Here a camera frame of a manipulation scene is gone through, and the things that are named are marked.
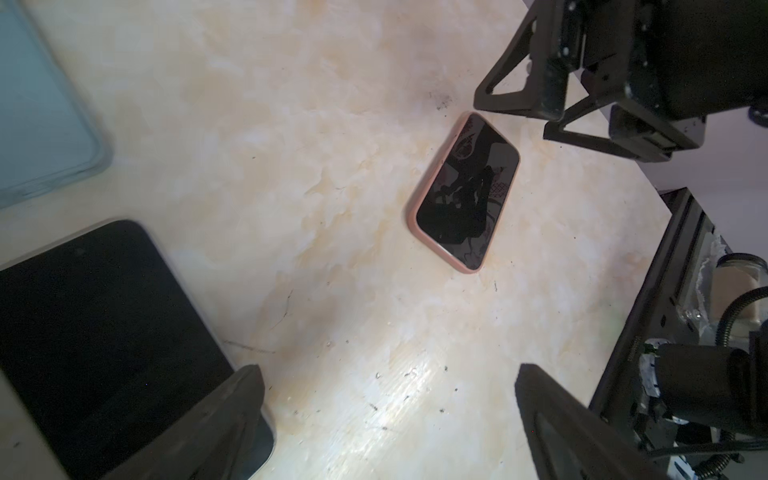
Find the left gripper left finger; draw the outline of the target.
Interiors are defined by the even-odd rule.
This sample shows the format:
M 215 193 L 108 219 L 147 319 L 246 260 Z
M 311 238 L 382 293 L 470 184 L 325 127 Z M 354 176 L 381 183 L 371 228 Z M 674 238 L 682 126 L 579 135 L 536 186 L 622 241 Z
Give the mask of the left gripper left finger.
M 266 463 L 265 382 L 247 365 L 107 479 L 249 479 Z

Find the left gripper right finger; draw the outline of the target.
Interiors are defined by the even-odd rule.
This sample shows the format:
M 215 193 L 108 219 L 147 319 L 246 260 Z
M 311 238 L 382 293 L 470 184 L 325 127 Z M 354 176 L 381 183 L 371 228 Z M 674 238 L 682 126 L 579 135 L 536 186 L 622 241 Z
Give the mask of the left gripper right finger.
M 520 366 L 515 394 L 540 479 L 666 477 L 539 366 Z

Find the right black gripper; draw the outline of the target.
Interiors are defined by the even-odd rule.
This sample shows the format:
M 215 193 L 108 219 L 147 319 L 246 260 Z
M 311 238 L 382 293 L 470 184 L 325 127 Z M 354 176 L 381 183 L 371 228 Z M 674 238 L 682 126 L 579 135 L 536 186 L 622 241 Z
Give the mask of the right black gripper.
M 475 109 L 547 120 L 545 140 L 636 162 L 700 148 L 716 113 L 745 108 L 766 127 L 766 2 L 594 3 L 584 15 L 588 94 L 565 111 L 563 17 L 562 1 L 533 2 Z

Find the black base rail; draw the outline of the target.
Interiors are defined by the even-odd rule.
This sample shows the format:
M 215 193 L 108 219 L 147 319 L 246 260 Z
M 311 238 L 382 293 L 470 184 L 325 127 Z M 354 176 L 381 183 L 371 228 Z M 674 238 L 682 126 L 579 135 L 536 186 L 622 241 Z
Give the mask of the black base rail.
M 671 219 L 589 405 L 629 439 L 640 413 L 638 362 L 645 340 L 683 344 L 699 340 L 696 322 L 684 316 L 683 304 L 706 255 L 706 236 L 714 232 L 714 224 L 689 189 L 666 191 L 660 197 Z

